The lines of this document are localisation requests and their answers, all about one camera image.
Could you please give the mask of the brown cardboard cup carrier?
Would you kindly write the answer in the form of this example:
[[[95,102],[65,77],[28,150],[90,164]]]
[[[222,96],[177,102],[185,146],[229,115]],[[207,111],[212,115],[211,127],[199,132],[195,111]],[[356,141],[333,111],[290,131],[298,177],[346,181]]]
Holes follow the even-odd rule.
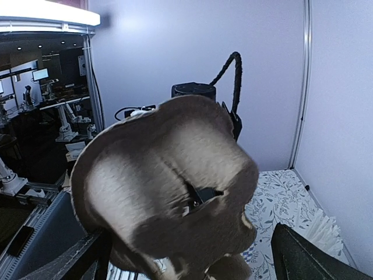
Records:
[[[101,131],[70,176],[75,215],[110,262],[150,279],[248,279],[258,167],[220,106],[181,96]]]

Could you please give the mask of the checkered paper takeout bag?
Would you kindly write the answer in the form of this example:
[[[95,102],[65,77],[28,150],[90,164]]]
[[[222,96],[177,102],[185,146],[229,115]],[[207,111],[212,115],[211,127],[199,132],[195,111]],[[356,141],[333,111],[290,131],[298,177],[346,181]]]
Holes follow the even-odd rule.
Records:
[[[323,210],[318,209],[304,237],[324,253],[340,259],[343,241],[335,217],[328,217]]]

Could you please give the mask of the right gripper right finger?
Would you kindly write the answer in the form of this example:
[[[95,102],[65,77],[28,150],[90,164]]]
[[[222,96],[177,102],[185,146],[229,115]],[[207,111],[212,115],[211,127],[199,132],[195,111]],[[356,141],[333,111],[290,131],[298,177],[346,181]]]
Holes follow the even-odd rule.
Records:
[[[292,228],[281,223],[274,229],[271,247],[277,279],[372,279],[324,253]]]

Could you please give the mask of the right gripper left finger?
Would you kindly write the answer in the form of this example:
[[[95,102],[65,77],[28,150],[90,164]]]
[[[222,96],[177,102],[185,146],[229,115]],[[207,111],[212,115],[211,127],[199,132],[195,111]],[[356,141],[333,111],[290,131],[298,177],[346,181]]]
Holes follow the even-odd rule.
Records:
[[[109,232],[97,230],[23,279],[106,279],[111,247]]]

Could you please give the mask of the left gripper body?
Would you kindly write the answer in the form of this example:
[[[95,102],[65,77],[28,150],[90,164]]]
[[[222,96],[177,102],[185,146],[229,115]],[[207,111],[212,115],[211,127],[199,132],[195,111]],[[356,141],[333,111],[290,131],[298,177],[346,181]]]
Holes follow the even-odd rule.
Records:
[[[237,113],[240,91],[234,90],[233,105],[230,110],[228,109],[225,102],[217,102],[216,95],[216,87],[207,83],[179,83],[173,85],[171,88],[172,98],[181,96],[197,96],[197,99],[202,104],[215,104],[215,106],[220,106],[223,111],[230,117],[231,123],[233,125],[233,137],[235,141],[238,141],[239,135],[242,130],[242,120]]]

